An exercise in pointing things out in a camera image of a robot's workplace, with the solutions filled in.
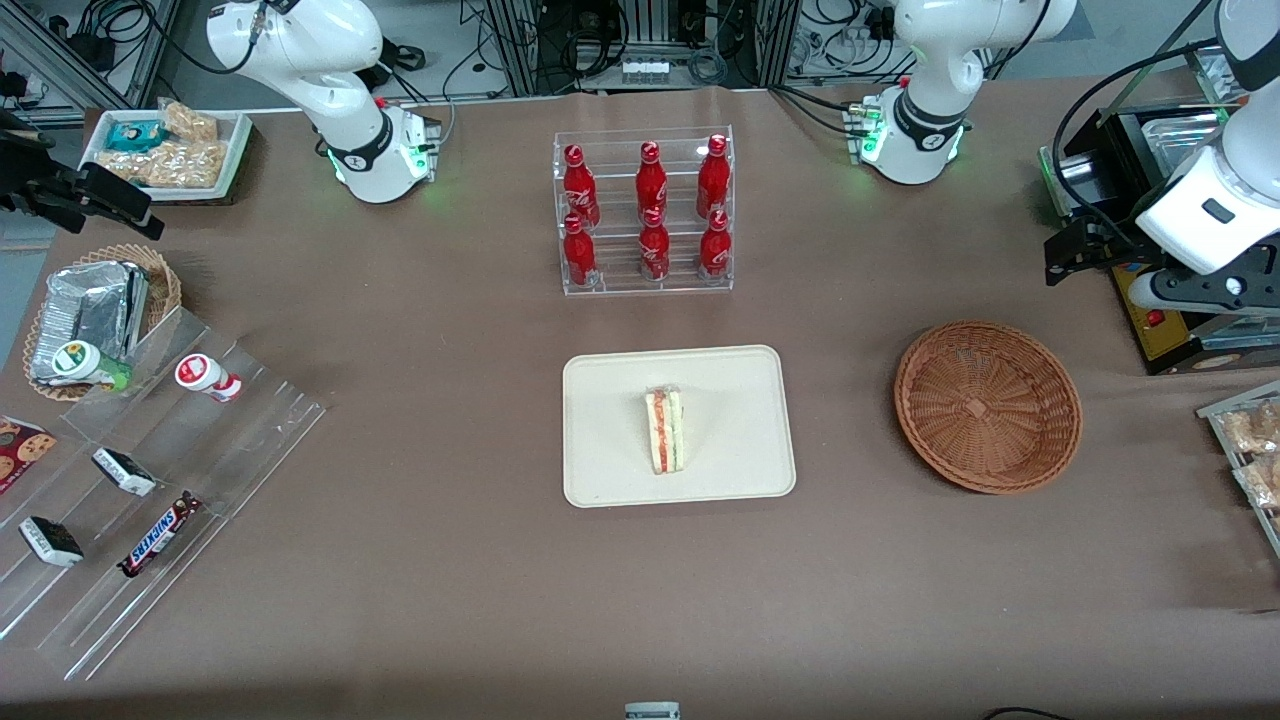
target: yogurt bottle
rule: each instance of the yogurt bottle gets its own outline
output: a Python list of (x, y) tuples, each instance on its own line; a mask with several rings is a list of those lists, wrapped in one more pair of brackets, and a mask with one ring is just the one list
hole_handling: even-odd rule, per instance
[(173, 379), (187, 389), (202, 392), (218, 402), (230, 402), (244, 389), (236, 373), (228, 373), (212, 357), (193, 352), (183, 357), (173, 370)]
[(133, 368), (102, 355), (101, 350), (79, 340), (63, 343), (54, 352), (52, 365), (54, 372), (64, 378), (106, 386), (111, 392), (129, 387), (133, 378)]

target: bottle rack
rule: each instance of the bottle rack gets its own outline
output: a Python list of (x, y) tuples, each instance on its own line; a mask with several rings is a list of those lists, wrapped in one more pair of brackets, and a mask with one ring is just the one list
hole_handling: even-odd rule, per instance
[[(179, 387), (173, 370), (191, 352), (238, 374), (243, 393), (220, 404)], [(72, 447), (65, 460), (47, 474), (37, 462), (0, 496), (0, 637), (36, 643), (68, 680), (102, 666), (324, 414), (182, 307), (125, 361), (128, 388), (95, 388), (63, 415), (79, 436), (55, 433), (55, 451)], [(91, 459), (104, 446), (133, 457), (157, 486), (145, 497), (116, 487)], [(184, 489), (204, 507), (137, 578), (125, 578), (116, 562)], [(64, 524), (84, 559), (72, 568), (42, 562), (18, 530), (29, 515)]]
[[(667, 128), (643, 131), (559, 132), (552, 147), (552, 190), (556, 202), (557, 252), (561, 259), (561, 283), (567, 296), (637, 295), (650, 292), (726, 292), (733, 288), (736, 258), (718, 282), (698, 275), (699, 249), (707, 220), (698, 215), (698, 170), (707, 156), (707, 140), (713, 133), (728, 138), (724, 156), (735, 168), (736, 146), (731, 126), (699, 128)], [(640, 143), (652, 140), (662, 151), (667, 170), (667, 232), (671, 234), (671, 273), (663, 281), (648, 281), (640, 274), (640, 218), (636, 206), (635, 177), (640, 169)], [(568, 200), (564, 196), (564, 147), (579, 145), (586, 167), (595, 176), (600, 201), (600, 223), (588, 233), (595, 243), (595, 263), (600, 281), (593, 287), (579, 287), (570, 281), (564, 260), (564, 218)], [(730, 176), (724, 211), (728, 232), (735, 232), (733, 186), (736, 172)]]

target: bread slice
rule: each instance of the bread slice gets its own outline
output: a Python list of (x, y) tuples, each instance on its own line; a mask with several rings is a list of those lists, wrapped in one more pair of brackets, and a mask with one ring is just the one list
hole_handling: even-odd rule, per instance
[(685, 407), (680, 389), (657, 387), (644, 396), (649, 415), (649, 451), (659, 475), (685, 469)]

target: small bottle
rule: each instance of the small bottle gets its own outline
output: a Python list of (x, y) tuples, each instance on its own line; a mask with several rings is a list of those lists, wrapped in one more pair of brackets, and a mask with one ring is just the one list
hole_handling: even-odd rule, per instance
[(582, 160), (582, 147), (570, 145), (564, 149), (564, 199), (568, 209), (594, 228), (600, 224), (600, 201), (595, 195), (595, 176)]
[(54, 352), (54, 372), (59, 375), (86, 384), (100, 384), (110, 392), (120, 392), (129, 387), (133, 368), (87, 342), (73, 340)]
[(600, 282), (600, 270), (595, 268), (595, 245), (577, 215), (564, 218), (564, 261), (568, 263), (568, 279), (577, 287), (593, 287)]
[(728, 260), (733, 247), (733, 238), (728, 234), (728, 215), (724, 210), (712, 210), (708, 218), (707, 232), (703, 233), (701, 249), (698, 254), (698, 277), (709, 283), (718, 283), (724, 279), (728, 272)]
[(662, 281), (671, 272), (671, 236), (662, 225), (660, 208), (644, 211), (644, 229), (640, 231), (640, 274), (646, 281)]
[(640, 217), (649, 208), (667, 211), (667, 170), (658, 160), (658, 143), (646, 140), (640, 145), (640, 172), (636, 173), (636, 202)]
[(728, 138), (723, 135), (713, 135), (707, 141), (707, 158), (701, 169), (698, 170), (698, 217), (705, 218), (712, 210), (723, 210), (724, 200), (728, 197), (728, 177), (732, 170), (728, 167), (728, 158), (724, 151), (728, 149)]
[(183, 357), (173, 369), (173, 379), (187, 389), (202, 392), (218, 402), (230, 402), (244, 391), (244, 382), (236, 373), (227, 372), (212, 357), (193, 352)]

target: white tray with snacks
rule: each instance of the white tray with snacks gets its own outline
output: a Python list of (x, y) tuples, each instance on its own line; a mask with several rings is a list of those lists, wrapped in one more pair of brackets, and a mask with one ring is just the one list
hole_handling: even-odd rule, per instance
[(1280, 556), (1280, 380), (1201, 407), (1222, 445), (1231, 477)]
[[(684, 468), (658, 474), (645, 395), (678, 388)], [(765, 345), (580, 355), (564, 365), (564, 498), (577, 507), (780, 497), (796, 483), (782, 361)]]
[[(218, 140), (227, 143), (227, 158), (223, 160), (223, 169), (218, 173), (218, 182), (214, 187), (180, 188), (180, 187), (142, 187), (141, 190), (151, 196), (156, 202), (187, 202), (201, 200), (218, 200), (225, 197), (236, 179), (236, 170), (239, 168), (244, 147), (248, 145), (250, 131), (253, 129), (253, 120), (247, 113), (238, 110), (200, 110), (218, 120)], [(106, 110), (93, 127), (81, 156), (81, 165), (92, 163), (97, 154), (106, 146), (108, 135), (116, 123), (131, 123), (143, 120), (159, 120), (160, 110)]]

